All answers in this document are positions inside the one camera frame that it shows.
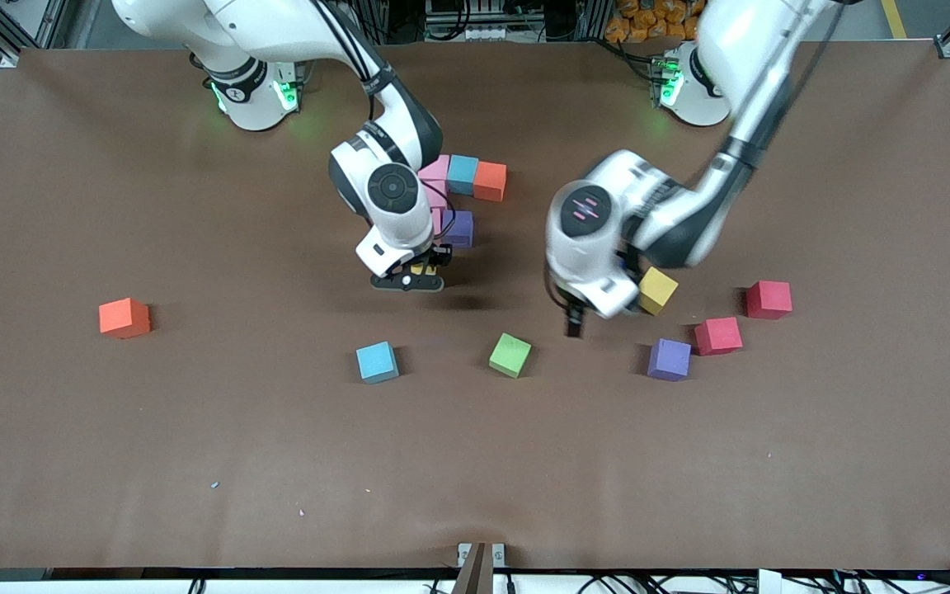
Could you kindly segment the blue foam cube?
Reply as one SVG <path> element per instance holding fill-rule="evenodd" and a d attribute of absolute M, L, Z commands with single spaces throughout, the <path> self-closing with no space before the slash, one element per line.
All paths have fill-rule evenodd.
<path fill-rule="evenodd" d="M 467 155 L 449 155 L 446 169 L 446 185 L 449 192 L 461 196 L 474 196 L 474 183 L 477 176 L 479 159 Z"/>
<path fill-rule="evenodd" d="M 366 384 L 396 379 L 400 375 L 395 352 L 389 342 L 378 342 L 355 350 L 360 379 Z"/>

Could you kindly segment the brown table cover sheet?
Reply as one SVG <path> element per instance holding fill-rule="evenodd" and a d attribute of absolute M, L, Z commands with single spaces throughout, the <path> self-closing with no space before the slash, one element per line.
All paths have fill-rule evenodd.
<path fill-rule="evenodd" d="M 184 50 L 0 72 L 0 567 L 427 567 L 464 541 L 521 567 L 950 567 L 931 42 L 830 44 L 708 259 L 581 339 L 543 288 L 554 193 L 622 147 L 694 179 L 725 128 L 651 108 L 596 46 L 385 56 L 446 152 L 509 169 L 501 202 L 456 200 L 475 243 L 439 294 L 377 292 L 355 255 L 327 155 L 367 105 L 339 64 L 267 133 Z M 757 281 L 794 312 L 747 317 Z M 125 298 L 152 331 L 102 335 Z M 727 317 L 742 349 L 698 355 Z M 502 333 L 532 346 L 518 379 L 489 366 Z M 647 375 L 661 338 L 687 379 Z M 400 375 L 366 384 L 355 351 L 384 341 Z"/>

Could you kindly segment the purple foam cube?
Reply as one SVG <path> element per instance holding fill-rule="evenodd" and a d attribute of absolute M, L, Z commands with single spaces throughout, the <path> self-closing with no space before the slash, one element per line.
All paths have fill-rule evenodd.
<path fill-rule="evenodd" d="M 451 210 L 442 217 L 439 241 L 453 248 L 472 248 L 474 245 L 474 217 L 470 210 Z"/>
<path fill-rule="evenodd" d="M 682 381 L 689 377 L 691 345 L 661 338 L 651 346 L 646 375 L 657 380 Z"/>

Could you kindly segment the pile of orange objects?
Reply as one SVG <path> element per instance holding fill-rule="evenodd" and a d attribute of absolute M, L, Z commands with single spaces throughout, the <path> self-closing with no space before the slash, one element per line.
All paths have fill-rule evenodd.
<path fill-rule="evenodd" d="M 614 0 L 603 37 L 641 44 L 657 37 L 694 40 L 708 0 Z"/>

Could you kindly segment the green foam cube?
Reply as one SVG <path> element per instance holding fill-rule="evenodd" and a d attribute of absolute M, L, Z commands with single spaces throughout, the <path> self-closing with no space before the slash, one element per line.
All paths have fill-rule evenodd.
<path fill-rule="evenodd" d="M 491 350 L 487 364 L 502 375 L 518 379 L 531 352 L 530 343 L 509 333 L 502 333 Z"/>

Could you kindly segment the white table edge rail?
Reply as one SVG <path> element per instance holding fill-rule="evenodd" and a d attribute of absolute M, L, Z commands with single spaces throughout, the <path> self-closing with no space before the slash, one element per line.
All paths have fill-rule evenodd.
<path fill-rule="evenodd" d="M 242 580 L 225 578 L 45 580 L 0 582 L 0 594 L 451 594 L 453 580 Z M 763 571 L 742 579 L 702 576 L 654 577 L 641 584 L 628 575 L 496 575 L 490 594 L 950 594 L 949 584 L 929 580 L 886 580 L 849 575 L 832 587 L 828 580 L 784 577 Z"/>

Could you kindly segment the metal equipment rack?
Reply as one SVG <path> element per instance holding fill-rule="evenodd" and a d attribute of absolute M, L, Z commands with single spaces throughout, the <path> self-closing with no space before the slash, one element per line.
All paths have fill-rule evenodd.
<path fill-rule="evenodd" d="M 354 0 L 354 8 L 378 45 L 561 44 L 603 37 L 614 0 Z"/>

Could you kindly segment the red foam cube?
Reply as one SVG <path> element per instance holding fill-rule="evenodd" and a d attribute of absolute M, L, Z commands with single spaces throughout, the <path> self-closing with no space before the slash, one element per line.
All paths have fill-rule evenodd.
<path fill-rule="evenodd" d="M 759 280 L 744 295 L 745 315 L 778 320 L 794 312 L 791 286 L 785 281 Z"/>
<path fill-rule="evenodd" d="M 694 335 L 700 356 L 724 355 L 744 346 L 736 317 L 706 319 L 694 329 Z"/>

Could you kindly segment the orange foam cube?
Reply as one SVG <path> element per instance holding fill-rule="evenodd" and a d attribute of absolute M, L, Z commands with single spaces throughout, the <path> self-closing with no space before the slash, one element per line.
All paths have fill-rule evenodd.
<path fill-rule="evenodd" d="M 98 323 L 102 335 L 117 339 L 143 336 L 152 331 L 150 309 L 133 298 L 99 305 Z"/>
<path fill-rule="evenodd" d="M 473 180 L 474 198 L 493 202 L 504 200 L 507 173 L 505 164 L 479 161 Z"/>

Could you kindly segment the metal table edge bracket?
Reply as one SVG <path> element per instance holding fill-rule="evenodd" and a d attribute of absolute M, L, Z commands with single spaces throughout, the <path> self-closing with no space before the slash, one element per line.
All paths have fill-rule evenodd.
<path fill-rule="evenodd" d="M 494 576 L 506 568 L 506 547 L 503 544 L 472 544 L 457 546 L 459 575 L 451 594 L 494 594 Z"/>

